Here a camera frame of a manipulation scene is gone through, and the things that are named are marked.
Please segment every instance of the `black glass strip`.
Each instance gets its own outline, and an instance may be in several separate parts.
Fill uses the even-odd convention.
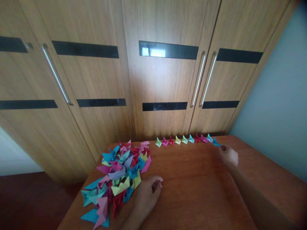
[[[223,108],[236,108],[239,101],[218,101],[218,102],[204,102],[203,109],[223,109]]]
[[[57,108],[54,100],[18,100],[0,101],[0,110],[13,109],[54,109]]]
[[[231,50],[220,48],[217,61],[229,62],[243,62],[258,64],[263,52],[245,51],[245,50]]]
[[[126,99],[77,99],[80,107],[126,106]]]
[[[0,37],[0,51],[27,53],[27,49],[20,38]]]
[[[186,110],[187,102],[143,103],[143,111]]]
[[[119,58],[117,46],[52,41],[58,55]]]
[[[198,46],[139,41],[140,56],[196,60]]]

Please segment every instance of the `white wall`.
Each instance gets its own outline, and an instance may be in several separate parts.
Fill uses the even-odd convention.
[[[231,133],[307,181],[307,4],[289,21]]]
[[[0,176],[42,171],[41,167],[0,127]]]

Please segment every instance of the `forearm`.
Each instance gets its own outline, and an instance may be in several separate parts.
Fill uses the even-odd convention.
[[[296,229],[295,225],[265,198],[236,166],[228,163],[226,163],[226,166],[259,230]]]

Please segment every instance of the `hand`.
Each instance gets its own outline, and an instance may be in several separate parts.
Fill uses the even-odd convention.
[[[162,177],[152,176],[141,182],[133,210],[139,217],[145,219],[155,207],[161,193],[162,181]]]
[[[223,145],[222,147],[219,146],[218,151],[224,163],[231,164],[236,167],[238,166],[238,153],[233,150],[229,145]]]

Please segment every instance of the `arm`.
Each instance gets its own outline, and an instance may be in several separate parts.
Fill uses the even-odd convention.
[[[238,154],[230,146],[219,147],[219,153],[228,168],[256,225],[261,229],[296,229],[238,169]]]
[[[142,181],[135,199],[134,207],[121,230],[138,230],[151,210],[155,207],[161,193],[160,176],[152,176]]]

